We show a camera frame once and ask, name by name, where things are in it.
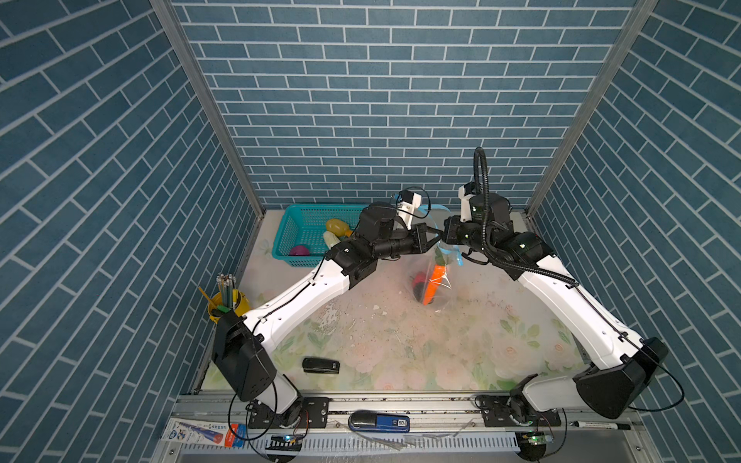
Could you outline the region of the orange toy carrot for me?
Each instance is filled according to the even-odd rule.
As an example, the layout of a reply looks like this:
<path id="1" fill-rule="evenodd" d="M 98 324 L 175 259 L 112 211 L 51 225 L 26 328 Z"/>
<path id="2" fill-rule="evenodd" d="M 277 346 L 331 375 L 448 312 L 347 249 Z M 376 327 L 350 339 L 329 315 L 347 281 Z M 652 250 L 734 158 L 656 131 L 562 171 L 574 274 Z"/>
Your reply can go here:
<path id="1" fill-rule="evenodd" d="M 426 277 L 428 277 L 428 283 L 426 284 L 424 305 L 428 306 L 434 301 L 438 289 L 447 278 L 447 262 L 439 249 L 435 250 L 434 266 Z"/>

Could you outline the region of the white toy daikon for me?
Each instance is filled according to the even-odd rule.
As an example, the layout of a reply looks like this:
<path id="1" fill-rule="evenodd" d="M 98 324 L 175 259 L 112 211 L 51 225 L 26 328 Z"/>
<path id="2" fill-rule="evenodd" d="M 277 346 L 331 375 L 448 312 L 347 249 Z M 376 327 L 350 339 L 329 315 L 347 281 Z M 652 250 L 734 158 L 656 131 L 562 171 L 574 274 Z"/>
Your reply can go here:
<path id="1" fill-rule="evenodd" d="M 325 231 L 322 237 L 328 249 L 332 249 L 334 246 L 341 242 L 341 239 L 331 231 Z"/>

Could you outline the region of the purple toy eggplant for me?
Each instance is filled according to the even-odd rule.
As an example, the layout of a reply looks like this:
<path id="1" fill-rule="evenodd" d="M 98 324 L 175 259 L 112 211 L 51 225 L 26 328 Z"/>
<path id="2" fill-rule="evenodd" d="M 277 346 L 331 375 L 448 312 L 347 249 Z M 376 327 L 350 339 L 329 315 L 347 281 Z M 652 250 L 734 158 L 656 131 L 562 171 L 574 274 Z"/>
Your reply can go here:
<path id="1" fill-rule="evenodd" d="M 311 251 L 304 245 L 296 245 L 289 251 L 290 257 L 308 257 Z"/>

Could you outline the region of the clear zip top bag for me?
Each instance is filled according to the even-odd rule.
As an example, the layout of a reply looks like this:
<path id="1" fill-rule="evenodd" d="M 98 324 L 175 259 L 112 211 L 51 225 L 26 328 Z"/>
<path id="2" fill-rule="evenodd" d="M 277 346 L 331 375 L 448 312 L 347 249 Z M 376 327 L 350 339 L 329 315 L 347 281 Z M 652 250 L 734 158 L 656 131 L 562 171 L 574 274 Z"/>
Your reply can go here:
<path id="1" fill-rule="evenodd" d="M 440 314 L 457 298 L 455 274 L 462 266 L 457 245 L 440 241 L 423 255 L 403 257 L 404 284 L 417 306 Z"/>

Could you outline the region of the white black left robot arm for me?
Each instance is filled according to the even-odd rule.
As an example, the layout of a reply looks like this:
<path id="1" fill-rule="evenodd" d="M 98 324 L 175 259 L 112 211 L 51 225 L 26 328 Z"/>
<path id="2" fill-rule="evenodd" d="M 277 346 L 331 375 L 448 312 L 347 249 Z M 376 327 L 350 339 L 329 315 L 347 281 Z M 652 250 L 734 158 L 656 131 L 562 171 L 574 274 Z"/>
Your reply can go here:
<path id="1" fill-rule="evenodd" d="M 212 363 L 239 400 L 256 399 L 277 415 L 297 409 L 297 387 L 272 362 L 276 347 L 316 310 L 372 275 L 380 260 L 424 254 L 442 235 L 425 223 L 389 233 L 357 229 L 302 280 L 266 304 L 243 316 L 223 314 L 216 325 Z"/>

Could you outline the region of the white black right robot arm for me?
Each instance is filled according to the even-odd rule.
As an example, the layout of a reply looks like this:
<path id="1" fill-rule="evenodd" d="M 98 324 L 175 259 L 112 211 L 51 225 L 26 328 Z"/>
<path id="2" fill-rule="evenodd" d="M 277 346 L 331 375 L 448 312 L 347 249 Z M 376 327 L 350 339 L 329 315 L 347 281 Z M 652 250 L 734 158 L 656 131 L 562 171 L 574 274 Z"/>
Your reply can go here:
<path id="1" fill-rule="evenodd" d="M 588 366 L 580 372 L 522 380 L 511 391 L 511 407 L 519 415 L 588 408 L 617 419 L 648 387 L 667 357 L 663 341 L 643 338 L 610 314 L 535 233 L 464 222 L 454 215 L 444 222 L 443 240 L 483 254 L 486 262 L 534 293 L 588 357 Z"/>

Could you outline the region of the teal plastic basket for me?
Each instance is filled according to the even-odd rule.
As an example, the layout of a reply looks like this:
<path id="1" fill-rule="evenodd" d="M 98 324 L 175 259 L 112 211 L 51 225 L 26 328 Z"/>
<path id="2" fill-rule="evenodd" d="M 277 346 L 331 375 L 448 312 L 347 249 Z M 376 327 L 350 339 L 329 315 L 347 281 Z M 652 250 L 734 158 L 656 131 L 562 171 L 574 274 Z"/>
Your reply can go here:
<path id="1" fill-rule="evenodd" d="M 325 223 L 329 219 L 340 219 L 354 229 L 359 221 L 364 204 L 293 204 L 284 213 L 272 247 L 272 257 L 291 267 L 316 267 L 328 251 L 323 240 Z M 290 257 L 293 246 L 304 245 L 311 254 L 308 257 Z"/>

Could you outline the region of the black stapler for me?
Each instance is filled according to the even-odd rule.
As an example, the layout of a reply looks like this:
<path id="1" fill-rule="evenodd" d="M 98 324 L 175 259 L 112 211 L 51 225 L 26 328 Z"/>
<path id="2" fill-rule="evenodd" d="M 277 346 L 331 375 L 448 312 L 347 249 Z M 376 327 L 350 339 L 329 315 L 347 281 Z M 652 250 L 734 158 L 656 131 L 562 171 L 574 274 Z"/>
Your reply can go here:
<path id="1" fill-rule="evenodd" d="M 302 368 L 304 372 L 310 374 L 339 374 L 341 364 L 332 359 L 305 357 L 302 361 Z"/>

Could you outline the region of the blue black box cutter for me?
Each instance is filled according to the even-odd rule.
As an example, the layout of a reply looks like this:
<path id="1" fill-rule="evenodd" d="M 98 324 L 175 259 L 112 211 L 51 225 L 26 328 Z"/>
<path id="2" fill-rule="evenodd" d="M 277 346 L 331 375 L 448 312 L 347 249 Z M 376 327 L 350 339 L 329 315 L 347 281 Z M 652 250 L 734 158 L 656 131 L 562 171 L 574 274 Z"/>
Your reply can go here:
<path id="1" fill-rule="evenodd" d="M 347 424 L 352 431 L 364 432 L 408 433 L 411 428 L 409 416 L 370 410 L 353 412 Z"/>

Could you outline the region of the yellow pen cup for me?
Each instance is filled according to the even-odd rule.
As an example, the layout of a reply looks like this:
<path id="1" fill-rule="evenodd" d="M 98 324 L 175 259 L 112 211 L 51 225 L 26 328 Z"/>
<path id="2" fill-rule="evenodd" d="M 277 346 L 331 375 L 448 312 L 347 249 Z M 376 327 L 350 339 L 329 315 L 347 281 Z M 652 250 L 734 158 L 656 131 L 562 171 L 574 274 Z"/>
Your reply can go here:
<path id="1" fill-rule="evenodd" d="M 237 316 L 245 316 L 251 309 L 251 304 L 243 292 L 237 288 L 237 279 L 232 274 L 219 274 L 216 277 L 217 293 L 209 295 L 198 287 L 199 293 L 206 299 L 208 318 L 217 323 L 222 316 L 234 312 Z"/>

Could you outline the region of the black marker pen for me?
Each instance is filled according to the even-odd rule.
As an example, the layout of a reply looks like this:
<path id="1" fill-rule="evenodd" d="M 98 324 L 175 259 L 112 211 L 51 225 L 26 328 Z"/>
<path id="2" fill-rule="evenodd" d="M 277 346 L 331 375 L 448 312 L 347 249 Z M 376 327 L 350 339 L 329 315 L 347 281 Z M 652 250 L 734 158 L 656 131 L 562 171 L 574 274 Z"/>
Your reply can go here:
<path id="1" fill-rule="evenodd" d="M 600 429 L 600 430 L 631 430 L 631 424 L 620 424 L 619 422 L 590 422 L 590 421 L 575 421 L 572 424 L 575 428 L 580 429 Z"/>

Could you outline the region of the red blue pencil box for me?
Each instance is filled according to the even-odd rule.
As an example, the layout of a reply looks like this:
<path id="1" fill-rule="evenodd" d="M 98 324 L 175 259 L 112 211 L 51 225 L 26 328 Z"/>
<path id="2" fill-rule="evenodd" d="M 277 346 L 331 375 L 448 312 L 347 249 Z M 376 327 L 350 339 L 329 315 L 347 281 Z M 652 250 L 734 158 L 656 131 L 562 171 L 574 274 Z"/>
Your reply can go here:
<path id="1" fill-rule="evenodd" d="M 226 449 L 243 449 L 246 441 L 237 438 L 243 432 L 242 424 L 225 422 L 203 422 L 171 418 L 162 433 L 161 439 L 180 444 L 196 444 Z"/>

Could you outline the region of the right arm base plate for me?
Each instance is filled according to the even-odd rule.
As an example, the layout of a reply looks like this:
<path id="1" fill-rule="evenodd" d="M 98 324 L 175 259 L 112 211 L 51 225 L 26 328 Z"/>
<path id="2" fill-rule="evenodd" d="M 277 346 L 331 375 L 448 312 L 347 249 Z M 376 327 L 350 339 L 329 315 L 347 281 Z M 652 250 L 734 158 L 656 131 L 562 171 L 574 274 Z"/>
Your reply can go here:
<path id="1" fill-rule="evenodd" d="M 538 412 L 519 397 L 476 395 L 473 404 L 482 414 L 484 425 L 487 428 L 507 428 L 508 426 L 557 428 L 562 425 L 558 410 Z"/>

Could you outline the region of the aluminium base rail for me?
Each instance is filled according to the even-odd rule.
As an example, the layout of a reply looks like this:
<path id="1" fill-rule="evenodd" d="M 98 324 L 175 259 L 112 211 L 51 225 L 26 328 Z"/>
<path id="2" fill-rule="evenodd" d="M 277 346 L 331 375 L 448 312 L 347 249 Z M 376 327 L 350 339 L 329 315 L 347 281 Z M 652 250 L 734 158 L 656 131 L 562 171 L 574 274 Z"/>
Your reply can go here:
<path id="1" fill-rule="evenodd" d="M 557 428 L 487 428 L 473 393 L 330 394 L 326 428 L 250 429 L 250 408 L 229 394 L 183 395 L 174 419 L 242 424 L 243 449 L 162 439 L 155 462 L 657 462 L 658 449 L 640 417 L 617 420 L 586 410 L 559 410 Z M 408 433 L 352 431 L 358 410 L 409 416 Z M 575 421 L 619 422 L 631 430 L 580 429 Z"/>

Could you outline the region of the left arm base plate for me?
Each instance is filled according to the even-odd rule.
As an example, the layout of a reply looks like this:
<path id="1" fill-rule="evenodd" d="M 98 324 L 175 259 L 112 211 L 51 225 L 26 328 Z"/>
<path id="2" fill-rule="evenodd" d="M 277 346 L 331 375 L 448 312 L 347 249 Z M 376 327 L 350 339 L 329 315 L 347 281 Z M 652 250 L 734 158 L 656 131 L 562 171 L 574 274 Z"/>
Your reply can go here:
<path id="1" fill-rule="evenodd" d="M 251 404 L 250 429 L 326 428 L 330 399 L 328 397 L 301 397 L 286 411 L 275 415 L 260 401 Z"/>

